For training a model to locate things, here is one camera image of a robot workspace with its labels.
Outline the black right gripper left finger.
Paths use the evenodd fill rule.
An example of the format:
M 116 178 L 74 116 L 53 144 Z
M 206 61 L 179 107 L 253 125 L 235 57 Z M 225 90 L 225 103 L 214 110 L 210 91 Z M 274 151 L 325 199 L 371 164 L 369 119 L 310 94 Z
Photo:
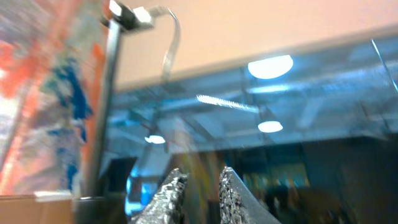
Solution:
M 188 174 L 179 168 L 170 171 L 150 203 L 138 215 L 133 216 L 129 224 L 181 224 Z

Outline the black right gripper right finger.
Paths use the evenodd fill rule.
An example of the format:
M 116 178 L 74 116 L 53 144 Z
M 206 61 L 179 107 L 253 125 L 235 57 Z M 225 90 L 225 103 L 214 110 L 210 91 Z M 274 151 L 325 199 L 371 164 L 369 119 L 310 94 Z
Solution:
M 220 174 L 220 215 L 222 224 L 280 224 L 253 196 L 232 167 Z

